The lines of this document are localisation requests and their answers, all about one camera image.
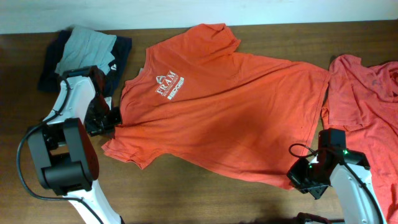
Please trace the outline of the orange printed t-shirt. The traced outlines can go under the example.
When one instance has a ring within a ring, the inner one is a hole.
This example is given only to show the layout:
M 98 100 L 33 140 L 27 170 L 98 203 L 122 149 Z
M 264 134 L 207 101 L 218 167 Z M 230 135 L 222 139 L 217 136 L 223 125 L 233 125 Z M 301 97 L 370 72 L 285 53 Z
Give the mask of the orange printed t-shirt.
M 200 24 L 146 50 L 121 93 L 104 153 L 147 167 L 171 154 L 230 178 L 289 189 L 291 144 L 310 144 L 330 73 L 238 52 L 224 24 Z

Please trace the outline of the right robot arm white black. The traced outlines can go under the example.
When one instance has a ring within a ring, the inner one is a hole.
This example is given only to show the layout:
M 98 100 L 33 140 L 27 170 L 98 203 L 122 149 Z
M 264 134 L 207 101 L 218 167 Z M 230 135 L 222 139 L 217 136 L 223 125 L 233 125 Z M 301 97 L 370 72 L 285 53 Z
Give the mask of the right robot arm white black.
M 301 143 L 289 146 L 289 153 L 298 159 L 287 173 L 292 186 L 315 200 L 333 187 L 345 223 L 385 223 L 366 155 L 346 147 L 342 130 L 325 129 L 318 137 L 317 150 Z

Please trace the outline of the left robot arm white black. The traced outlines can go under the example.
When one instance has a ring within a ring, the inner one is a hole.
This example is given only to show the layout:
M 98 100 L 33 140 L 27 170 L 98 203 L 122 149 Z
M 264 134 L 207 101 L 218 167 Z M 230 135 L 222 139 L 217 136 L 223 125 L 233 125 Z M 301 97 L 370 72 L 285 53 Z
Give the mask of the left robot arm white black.
M 122 122 L 119 108 L 104 95 L 106 76 L 93 65 L 67 70 L 58 80 L 60 92 L 51 112 L 21 141 L 28 144 L 40 185 L 55 195 L 28 193 L 71 203 L 85 223 L 123 223 L 100 187 L 100 165 L 90 141 L 112 136 Z

